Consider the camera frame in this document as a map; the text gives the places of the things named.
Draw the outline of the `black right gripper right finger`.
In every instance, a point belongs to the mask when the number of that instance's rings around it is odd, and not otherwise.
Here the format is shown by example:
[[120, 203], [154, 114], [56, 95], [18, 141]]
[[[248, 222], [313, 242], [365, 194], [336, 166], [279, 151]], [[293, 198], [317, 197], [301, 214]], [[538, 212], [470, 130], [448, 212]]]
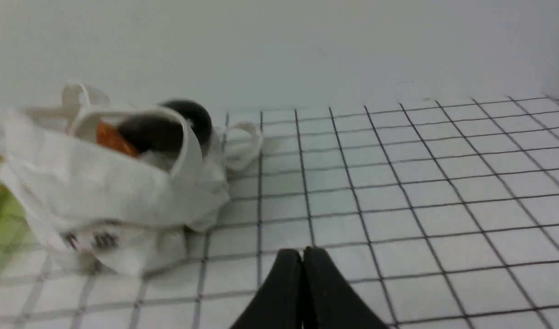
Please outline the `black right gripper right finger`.
[[308, 246], [303, 252], [306, 276], [305, 329], [387, 329], [348, 284], [325, 249]]

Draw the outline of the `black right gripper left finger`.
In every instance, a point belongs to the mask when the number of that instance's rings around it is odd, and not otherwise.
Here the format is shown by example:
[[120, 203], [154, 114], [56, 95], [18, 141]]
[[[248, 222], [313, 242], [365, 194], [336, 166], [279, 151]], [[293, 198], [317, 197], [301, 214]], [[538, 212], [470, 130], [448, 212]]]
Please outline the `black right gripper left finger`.
[[300, 329], [302, 258], [294, 249], [281, 249], [265, 281], [232, 329]]

